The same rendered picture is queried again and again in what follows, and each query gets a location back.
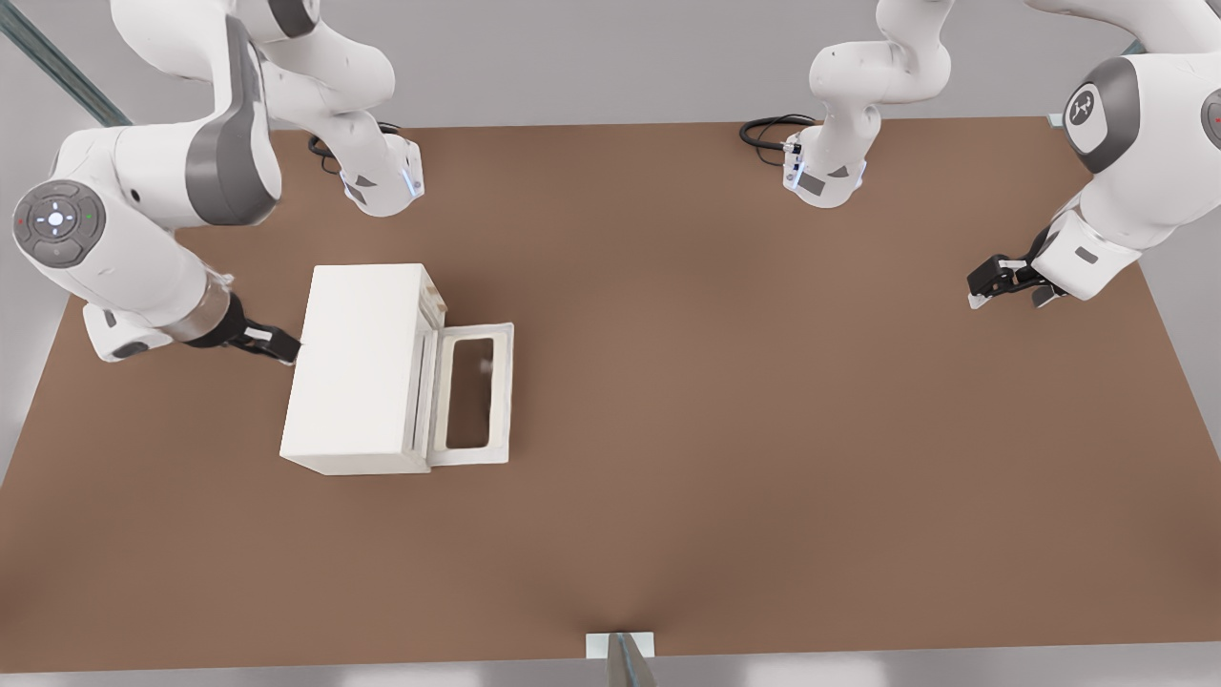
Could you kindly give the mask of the white oven door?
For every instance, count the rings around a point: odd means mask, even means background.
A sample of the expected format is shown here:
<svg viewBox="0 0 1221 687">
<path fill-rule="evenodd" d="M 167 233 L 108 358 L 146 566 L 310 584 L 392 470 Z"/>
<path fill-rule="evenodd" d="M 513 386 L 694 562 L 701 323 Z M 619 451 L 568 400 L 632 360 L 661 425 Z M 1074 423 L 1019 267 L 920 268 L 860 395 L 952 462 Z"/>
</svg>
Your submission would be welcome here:
<svg viewBox="0 0 1221 687">
<path fill-rule="evenodd" d="M 512 323 L 440 329 L 426 444 L 429 466 L 505 464 L 512 432 L 514 334 L 515 327 Z M 451 419 L 455 347 L 462 340 L 488 340 L 492 344 L 488 443 L 477 448 L 451 448 L 446 439 Z"/>
</svg>

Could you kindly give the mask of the white oven body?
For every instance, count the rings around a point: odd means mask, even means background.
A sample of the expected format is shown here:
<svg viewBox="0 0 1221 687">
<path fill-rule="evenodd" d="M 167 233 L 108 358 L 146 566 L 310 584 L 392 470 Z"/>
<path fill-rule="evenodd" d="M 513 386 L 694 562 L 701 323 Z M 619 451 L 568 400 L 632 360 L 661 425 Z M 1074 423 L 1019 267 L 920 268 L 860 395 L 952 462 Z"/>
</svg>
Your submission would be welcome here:
<svg viewBox="0 0 1221 687">
<path fill-rule="evenodd" d="M 421 264 L 314 268 L 280 458 L 324 475 L 429 473 L 442 327 Z"/>
</svg>

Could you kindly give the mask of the silver frame post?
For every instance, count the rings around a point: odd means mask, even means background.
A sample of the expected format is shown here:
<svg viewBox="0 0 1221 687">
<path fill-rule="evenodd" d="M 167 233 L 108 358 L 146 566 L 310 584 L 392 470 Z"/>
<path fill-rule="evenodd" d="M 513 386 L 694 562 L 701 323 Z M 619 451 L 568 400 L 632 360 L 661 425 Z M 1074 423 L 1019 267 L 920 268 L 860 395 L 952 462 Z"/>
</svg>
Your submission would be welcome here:
<svg viewBox="0 0 1221 687">
<path fill-rule="evenodd" d="M 603 659 L 606 687 L 658 687 L 650 667 L 653 632 L 585 635 L 586 659 Z"/>
<path fill-rule="evenodd" d="M 0 0 L 0 33 L 103 127 L 133 122 L 11 0 Z"/>
</svg>

